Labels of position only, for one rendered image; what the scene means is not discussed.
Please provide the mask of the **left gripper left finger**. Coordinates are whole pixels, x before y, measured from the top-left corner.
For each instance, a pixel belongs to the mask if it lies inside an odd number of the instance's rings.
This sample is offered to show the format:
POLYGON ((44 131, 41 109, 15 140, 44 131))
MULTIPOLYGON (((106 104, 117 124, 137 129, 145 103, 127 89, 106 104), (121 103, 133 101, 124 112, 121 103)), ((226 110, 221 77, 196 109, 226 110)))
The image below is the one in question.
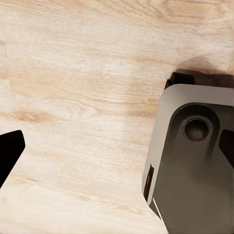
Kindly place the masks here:
POLYGON ((25 149, 21 130, 0 135, 0 188, 25 149))

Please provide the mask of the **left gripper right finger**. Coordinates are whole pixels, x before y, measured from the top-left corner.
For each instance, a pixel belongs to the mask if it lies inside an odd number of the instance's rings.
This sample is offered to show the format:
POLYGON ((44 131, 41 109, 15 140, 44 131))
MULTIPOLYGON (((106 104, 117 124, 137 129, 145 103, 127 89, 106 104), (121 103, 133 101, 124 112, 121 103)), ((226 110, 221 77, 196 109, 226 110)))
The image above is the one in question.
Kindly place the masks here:
POLYGON ((223 130, 219 139, 219 148, 234 168, 234 132, 223 130))

